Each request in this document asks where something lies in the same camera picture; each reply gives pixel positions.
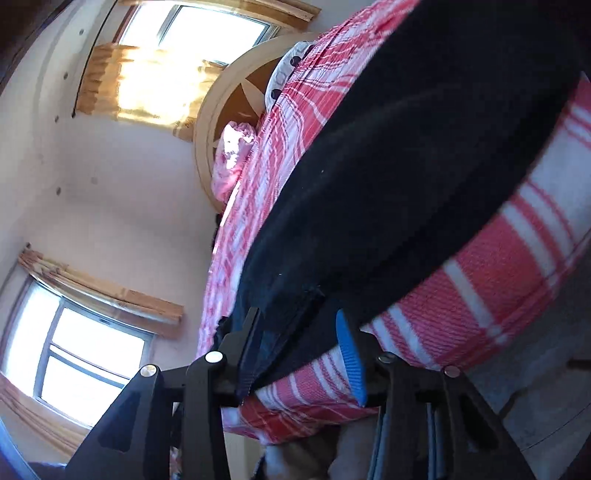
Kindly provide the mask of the white patterned pillow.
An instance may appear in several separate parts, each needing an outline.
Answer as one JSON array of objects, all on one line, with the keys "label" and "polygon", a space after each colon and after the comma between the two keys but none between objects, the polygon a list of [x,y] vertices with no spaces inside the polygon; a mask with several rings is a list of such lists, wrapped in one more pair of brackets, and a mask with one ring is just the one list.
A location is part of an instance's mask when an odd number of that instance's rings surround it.
[{"label": "white patterned pillow", "polygon": [[266,86],[266,93],[264,93],[266,112],[269,112],[274,103],[276,103],[276,100],[280,97],[280,93],[283,92],[284,86],[287,84],[287,80],[290,79],[297,65],[308,55],[308,51],[314,45],[314,41],[297,42],[280,58],[279,63],[277,63],[276,68],[274,68],[273,73],[270,75],[269,83]]}]

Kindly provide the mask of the pink floral pillow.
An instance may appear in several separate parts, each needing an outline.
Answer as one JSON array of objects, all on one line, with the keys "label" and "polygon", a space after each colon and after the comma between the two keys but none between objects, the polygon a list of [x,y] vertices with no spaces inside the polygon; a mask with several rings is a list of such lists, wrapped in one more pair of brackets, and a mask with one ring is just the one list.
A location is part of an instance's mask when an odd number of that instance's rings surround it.
[{"label": "pink floral pillow", "polygon": [[249,153],[256,140],[256,129],[249,123],[230,121],[221,132],[214,152],[211,190],[214,198],[224,204],[235,189]]}]

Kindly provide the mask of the yellow side curtain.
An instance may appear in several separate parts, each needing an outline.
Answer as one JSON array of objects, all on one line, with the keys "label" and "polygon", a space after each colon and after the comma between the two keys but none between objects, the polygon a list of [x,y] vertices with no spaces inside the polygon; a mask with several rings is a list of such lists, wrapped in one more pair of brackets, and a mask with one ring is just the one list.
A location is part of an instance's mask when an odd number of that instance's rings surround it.
[{"label": "yellow side curtain", "polygon": [[36,280],[75,304],[166,339],[181,333],[184,307],[95,278],[30,248],[18,263]]}]

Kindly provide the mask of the side window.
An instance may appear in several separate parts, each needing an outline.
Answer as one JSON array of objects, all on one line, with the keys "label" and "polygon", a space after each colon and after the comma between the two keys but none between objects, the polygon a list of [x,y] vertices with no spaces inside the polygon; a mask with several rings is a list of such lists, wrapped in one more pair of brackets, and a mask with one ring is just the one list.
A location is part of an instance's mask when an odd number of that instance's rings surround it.
[{"label": "side window", "polygon": [[90,428],[147,362],[152,340],[29,278],[8,317],[1,371],[27,396]]}]

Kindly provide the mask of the black pants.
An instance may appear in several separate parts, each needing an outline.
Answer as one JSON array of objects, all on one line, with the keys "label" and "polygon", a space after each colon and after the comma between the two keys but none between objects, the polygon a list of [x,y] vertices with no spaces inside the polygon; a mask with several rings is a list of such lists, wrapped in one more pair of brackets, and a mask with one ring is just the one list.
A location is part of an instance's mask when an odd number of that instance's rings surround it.
[{"label": "black pants", "polygon": [[586,1],[422,1],[298,161],[249,248],[259,311],[236,393],[335,346],[466,245],[523,180],[590,66]]}]

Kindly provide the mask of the cream wooden headboard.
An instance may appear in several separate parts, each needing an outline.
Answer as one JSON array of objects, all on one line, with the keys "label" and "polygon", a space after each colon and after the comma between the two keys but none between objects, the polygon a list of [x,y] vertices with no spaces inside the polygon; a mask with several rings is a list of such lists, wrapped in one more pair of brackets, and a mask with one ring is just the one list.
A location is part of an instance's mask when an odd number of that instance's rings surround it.
[{"label": "cream wooden headboard", "polygon": [[295,43],[317,37],[317,32],[291,33],[260,43],[226,66],[208,89],[194,123],[193,147],[200,185],[216,212],[224,210],[211,190],[221,131],[230,121],[256,126],[266,110],[264,92],[280,58]]}]

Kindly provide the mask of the dark item beside pillow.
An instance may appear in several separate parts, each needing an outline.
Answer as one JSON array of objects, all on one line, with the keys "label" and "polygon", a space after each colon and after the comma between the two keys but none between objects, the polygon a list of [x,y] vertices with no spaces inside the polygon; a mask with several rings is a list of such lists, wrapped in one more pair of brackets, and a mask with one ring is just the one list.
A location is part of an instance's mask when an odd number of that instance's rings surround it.
[{"label": "dark item beside pillow", "polygon": [[221,223],[223,219],[222,213],[216,213],[214,218],[215,228],[211,238],[211,251],[214,251],[216,239],[218,236],[219,229],[221,228]]}]

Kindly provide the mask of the red plaid bed sheet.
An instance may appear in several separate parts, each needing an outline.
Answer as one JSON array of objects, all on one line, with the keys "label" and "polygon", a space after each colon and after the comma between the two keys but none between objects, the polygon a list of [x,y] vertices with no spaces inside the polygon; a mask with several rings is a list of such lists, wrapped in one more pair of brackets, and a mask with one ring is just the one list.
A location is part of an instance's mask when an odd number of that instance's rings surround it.
[{"label": "red plaid bed sheet", "polygon": [[[197,351],[235,303],[249,247],[312,140],[378,47],[413,10],[377,1],[322,35],[259,125],[214,243]],[[500,351],[557,296],[590,241],[590,82],[582,78],[537,165],[459,253],[369,324],[409,363],[471,367]],[[223,414],[226,430],[278,444],[363,418],[336,350]]]}]

